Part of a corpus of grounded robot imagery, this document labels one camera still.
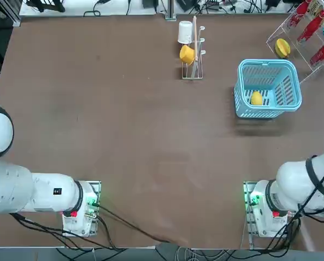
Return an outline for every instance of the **red bottle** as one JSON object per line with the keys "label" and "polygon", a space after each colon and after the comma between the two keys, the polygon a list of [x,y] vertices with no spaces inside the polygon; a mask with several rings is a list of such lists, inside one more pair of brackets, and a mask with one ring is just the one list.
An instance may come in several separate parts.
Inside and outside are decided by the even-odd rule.
{"label": "red bottle", "polygon": [[316,52],[316,54],[313,55],[309,63],[311,64],[311,66],[315,66],[316,63],[323,60],[324,60],[324,45]]}
{"label": "red bottle", "polygon": [[291,27],[296,27],[297,24],[300,22],[302,17],[307,12],[309,4],[312,2],[312,0],[305,0],[303,3],[301,3],[295,10],[294,14],[288,21],[288,24],[286,25],[288,29]]}
{"label": "red bottle", "polygon": [[297,42],[299,43],[306,42],[314,34],[314,32],[318,30],[323,19],[324,19],[324,9],[321,10],[319,15],[306,26],[302,34],[297,38]]}

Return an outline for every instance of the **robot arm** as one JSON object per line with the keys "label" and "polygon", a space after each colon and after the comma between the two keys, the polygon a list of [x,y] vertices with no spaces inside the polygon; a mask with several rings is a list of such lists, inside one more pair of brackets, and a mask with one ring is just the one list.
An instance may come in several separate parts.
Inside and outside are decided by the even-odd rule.
{"label": "robot arm", "polygon": [[324,218],[324,154],[284,163],[275,180],[256,184],[250,194],[250,204],[259,236],[274,237],[287,224],[288,214],[296,213],[305,203],[300,214]]}
{"label": "robot arm", "polygon": [[61,212],[64,230],[90,234],[97,194],[86,181],[58,173],[31,173],[0,161],[0,213]]}
{"label": "robot arm", "polygon": [[[12,145],[14,126],[0,107],[0,157]],[[63,229],[83,237],[90,234],[98,196],[86,181],[53,173],[31,173],[0,161],[0,213],[61,212]]]}

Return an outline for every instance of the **yellow fruit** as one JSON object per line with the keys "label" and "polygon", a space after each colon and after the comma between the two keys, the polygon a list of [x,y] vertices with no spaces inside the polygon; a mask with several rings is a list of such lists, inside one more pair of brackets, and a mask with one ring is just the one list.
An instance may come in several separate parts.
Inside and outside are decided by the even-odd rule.
{"label": "yellow fruit", "polygon": [[286,58],[290,54],[290,46],[288,42],[281,38],[276,41],[275,50],[280,58]]}
{"label": "yellow fruit", "polygon": [[254,91],[251,96],[251,105],[262,105],[262,95],[258,91]]}

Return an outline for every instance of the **blue plastic basket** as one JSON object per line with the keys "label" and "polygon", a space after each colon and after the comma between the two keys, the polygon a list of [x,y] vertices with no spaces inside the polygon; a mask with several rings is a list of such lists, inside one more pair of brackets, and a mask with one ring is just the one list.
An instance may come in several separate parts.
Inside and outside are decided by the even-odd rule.
{"label": "blue plastic basket", "polygon": [[[254,91],[263,97],[263,105],[251,105]],[[285,111],[295,111],[302,103],[295,66],[287,60],[243,60],[238,66],[234,87],[238,117],[274,118]]]}

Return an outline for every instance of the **white cup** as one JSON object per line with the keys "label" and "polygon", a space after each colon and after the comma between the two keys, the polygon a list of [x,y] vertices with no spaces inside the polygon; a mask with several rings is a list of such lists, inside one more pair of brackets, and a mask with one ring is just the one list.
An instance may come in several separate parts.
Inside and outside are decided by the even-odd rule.
{"label": "white cup", "polygon": [[184,45],[192,43],[192,22],[179,22],[178,42]]}

